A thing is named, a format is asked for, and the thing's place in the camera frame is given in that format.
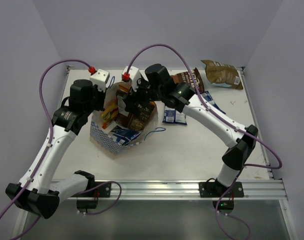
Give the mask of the brown kettle chips bag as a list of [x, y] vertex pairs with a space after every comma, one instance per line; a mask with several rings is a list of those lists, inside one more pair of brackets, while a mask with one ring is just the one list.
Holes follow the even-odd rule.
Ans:
[[[201, 77], [201, 74], [200, 74], [199, 70], [197, 68], [194, 68], [191, 72], [192, 72], [192, 75], [195, 79], [196, 85], [197, 85], [200, 93], [201, 94], [204, 93], [205, 92], [205, 87], [204, 87], [203, 79]], [[174, 75], [172, 75], [172, 78], [173, 78], [175, 83], [184, 82], [184, 83], [192, 86], [193, 88], [195, 87], [194, 81], [192, 80], [192, 77], [191, 77], [191, 75], [189, 74], [188, 71], [174, 74]]]

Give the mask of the orange brown snack bag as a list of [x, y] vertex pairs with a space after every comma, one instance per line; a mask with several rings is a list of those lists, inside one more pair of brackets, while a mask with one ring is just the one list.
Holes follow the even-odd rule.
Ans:
[[118, 89], [126, 94], [129, 92], [130, 88], [131, 88], [130, 83], [121, 82], [118, 84]]

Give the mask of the dark blue snack bag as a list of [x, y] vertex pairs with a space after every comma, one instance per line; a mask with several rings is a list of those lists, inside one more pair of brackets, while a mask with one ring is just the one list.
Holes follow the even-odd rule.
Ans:
[[187, 125], [185, 114], [167, 106], [164, 107], [164, 116], [162, 122], [166, 124]]

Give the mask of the blue checkered paper bag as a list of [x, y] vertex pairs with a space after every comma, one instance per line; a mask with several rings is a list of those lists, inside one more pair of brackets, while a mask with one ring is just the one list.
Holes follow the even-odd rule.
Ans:
[[[120, 82], [111, 83], [109, 85], [109, 87], [107, 89], [105, 103], [104, 103], [104, 109], [106, 109], [111, 104], [111, 102], [113, 102], [114, 100], [117, 100], [116, 91], [119, 90], [118, 89], [119, 83]], [[103, 129], [102, 128], [103, 122], [101, 119], [101, 114], [103, 113], [103, 111], [95, 111], [92, 114], [91, 123], [90, 123], [90, 141], [103, 147], [105, 150], [107, 150], [108, 152], [110, 152], [111, 154], [113, 154], [115, 156], [117, 156], [135, 146], [141, 145], [145, 140], [147, 140], [149, 137], [151, 137], [151, 135], [153, 135], [154, 133], [165, 131], [165, 128], [158, 126], [159, 118], [158, 118], [157, 106], [156, 106], [155, 110], [156, 110], [156, 112], [151, 117], [149, 123], [145, 126], [145, 128], [142, 131], [140, 131], [141, 134], [135, 140], [133, 140], [126, 146], [117, 144], [108, 135], [108, 132], [111, 131], [112, 128], [114, 128], [115, 126], [120, 126], [116, 123], [116, 119], [106, 129]]]

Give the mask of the dark brown chips bag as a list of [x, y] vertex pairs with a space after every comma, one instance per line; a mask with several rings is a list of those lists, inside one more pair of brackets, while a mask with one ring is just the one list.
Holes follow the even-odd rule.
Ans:
[[133, 114], [125, 110], [125, 95], [126, 93], [122, 90], [116, 91], [118, 104], [118, 114], [116, 117], [116, 123], [130, 130], [134, 130], [137, 132], [142, 131], [149, 123], [151, 117], [155, 114], [156, 103], [151, 101], [146, 106], [137, 104], [136, 106], [138, 107], [139, 114]]

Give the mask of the blue white milk snack pack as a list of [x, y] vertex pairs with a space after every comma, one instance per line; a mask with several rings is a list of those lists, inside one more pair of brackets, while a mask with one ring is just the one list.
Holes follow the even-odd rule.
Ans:
[[108, 132], [110, 138], [121, 146], [127, 146], [130, 142], [135, 140], [141, 133], [139, 131], [115, 126]]

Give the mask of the blue white snack bag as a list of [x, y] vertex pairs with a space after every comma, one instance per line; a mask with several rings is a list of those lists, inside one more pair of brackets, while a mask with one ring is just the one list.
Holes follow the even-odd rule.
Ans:
[[204, 93], [201, 94], [203, 96], [203, 98], [210, 103], [212, 106], [214, 106], [216, 109], [218, 109], [219, 111], [221, 111], [223, 114], [226, 114], [226, 112], [224, 112], [214, 101], [212, 95], [210, 94], [209, 91], [205, 91]]

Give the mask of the light blue snack bag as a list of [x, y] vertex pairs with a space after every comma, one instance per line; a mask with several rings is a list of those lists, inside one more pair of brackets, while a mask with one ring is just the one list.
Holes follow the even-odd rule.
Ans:
[[201, 60], [208, 81], [217, 87], [242, 90], [242, 80], [236, 67], [214, 60]]

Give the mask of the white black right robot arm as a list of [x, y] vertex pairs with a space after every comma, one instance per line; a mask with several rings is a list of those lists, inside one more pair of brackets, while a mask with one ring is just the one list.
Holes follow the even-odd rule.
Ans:
[[122, 81], [131, 84], [124, 100], [127, 111], [137, 113], [137, 104], [161, 101], [167, 107], [195, 119], [224, 142], [228, 149], [222, 156], [223, 166], [214, 189], [219, 196], [228, 195], [232, 191], [232, 183], [255, 149], [257, 127], [233, 121], [205, 101], [203, 96], [198, 96], [194, 87], [176, 82], [161, 64], [149, 66], [144, 75], [138, 68], [127, 66], [122, 72]]

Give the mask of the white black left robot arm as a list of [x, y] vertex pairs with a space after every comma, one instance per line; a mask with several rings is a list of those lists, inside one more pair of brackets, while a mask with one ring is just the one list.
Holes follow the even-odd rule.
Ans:
[[14, 204], [41, 218], [50, 218], [60, 203], [76, 194], [91, 196], [96, 189], [94, 175], [78, 170], [69, 178], [52, 183], [54, 173], [70, 144], [87, 123], [93, 111], [103, 110], [106, 93], [90, 80], [79, 79], [70, 95], [54, 112], [46, 140], [34, 162], [19, 180], [6, 188]]

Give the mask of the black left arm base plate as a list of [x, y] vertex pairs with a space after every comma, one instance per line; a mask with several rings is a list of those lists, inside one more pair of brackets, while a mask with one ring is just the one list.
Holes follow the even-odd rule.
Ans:
[[86, 190], [92, 189], [100, 184], [101, 187], [96, 188], [93, 191], [87, 193], [76, 194], [74, 197], [77, 198], [76, 207], [81, 212], [87, 212], [88, 210], [94, 210], [98, 206], [99, 198], [109, 198], [111, 192], [111, 183], [105, 183], [102, 181], [95, 181], [90, 184]]

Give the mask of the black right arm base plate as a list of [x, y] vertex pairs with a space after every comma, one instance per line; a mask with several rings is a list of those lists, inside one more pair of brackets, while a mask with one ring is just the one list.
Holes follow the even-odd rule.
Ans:
[[[227, 187], [221, 185], [217, 181], [213, 181], [211, 178], [208, 181], [198, 183], [199, 194], [201, 198], [220, 198], [227, 190]], [[227, 200], [221, 200], [218, 204], [218, 210], [225, 213], [231, 213], [234, 209], [234, 199], [243, 198], [244, 191], [241, 182], [236, 182], [231, 190], [227, 192], [223, 198]]]

